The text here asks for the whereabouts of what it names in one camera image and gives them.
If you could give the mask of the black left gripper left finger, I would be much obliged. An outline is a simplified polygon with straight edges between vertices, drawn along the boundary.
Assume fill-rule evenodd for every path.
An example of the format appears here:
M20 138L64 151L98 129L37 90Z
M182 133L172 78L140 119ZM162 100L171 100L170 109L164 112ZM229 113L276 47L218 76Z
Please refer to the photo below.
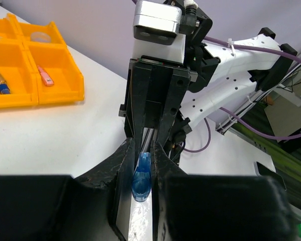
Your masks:
M0 175L0 240L127 240L135 141L86 173Z

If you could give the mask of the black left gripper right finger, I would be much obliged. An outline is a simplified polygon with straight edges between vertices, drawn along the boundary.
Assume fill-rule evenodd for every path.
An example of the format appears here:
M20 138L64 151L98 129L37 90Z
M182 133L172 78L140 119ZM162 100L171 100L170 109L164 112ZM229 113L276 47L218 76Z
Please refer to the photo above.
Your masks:
M153 142L153 240L294 240L294 213L270 176L189 175Z

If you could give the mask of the pink highlighter pen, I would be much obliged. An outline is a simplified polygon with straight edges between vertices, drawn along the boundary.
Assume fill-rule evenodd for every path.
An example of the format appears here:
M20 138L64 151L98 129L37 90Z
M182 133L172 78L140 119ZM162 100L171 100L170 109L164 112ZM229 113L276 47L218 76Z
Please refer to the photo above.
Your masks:
M47 87L53 86L54 81L52 80L52 78L50 77L48 72L43 67L41 67L40 65L37 66L37 69L38 69L39 74L41 76L42 83Z

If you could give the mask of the blue highlighter pen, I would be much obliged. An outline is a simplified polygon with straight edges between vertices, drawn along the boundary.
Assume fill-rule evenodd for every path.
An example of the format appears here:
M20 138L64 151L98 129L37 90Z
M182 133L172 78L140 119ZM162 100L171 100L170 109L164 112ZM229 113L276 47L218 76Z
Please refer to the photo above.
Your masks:
M144 202L148 198L152 188L151 154L141 152L131 184L132 196L137 202Z

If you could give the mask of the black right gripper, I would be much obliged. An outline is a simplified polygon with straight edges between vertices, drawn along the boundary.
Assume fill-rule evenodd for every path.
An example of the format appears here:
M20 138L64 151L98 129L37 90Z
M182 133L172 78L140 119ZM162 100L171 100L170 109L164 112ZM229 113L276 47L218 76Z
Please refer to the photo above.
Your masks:
M164 2L175 4L182 2ZM124 131L134 138L135 152L141 150L145 128L157 131L157 142L179 141L192 129L190 119L181 113L181 103L187 91L197 92L206 87L216 70L219 59L210 54L203 43L213 22L200 8L198 26L186 36L182 64L142 56L130 59L126 97L119 115L124 117Z

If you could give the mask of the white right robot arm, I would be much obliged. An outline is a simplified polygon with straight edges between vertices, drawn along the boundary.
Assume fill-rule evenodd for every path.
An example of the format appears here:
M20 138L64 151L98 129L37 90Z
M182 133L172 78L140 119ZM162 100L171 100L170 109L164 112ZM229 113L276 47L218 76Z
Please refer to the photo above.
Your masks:
M256 37L215 43L212 20L194 1L136 1L124 131L142 151L143 130L178 144L202 119L240 97L277 86L297 52L269 28Z

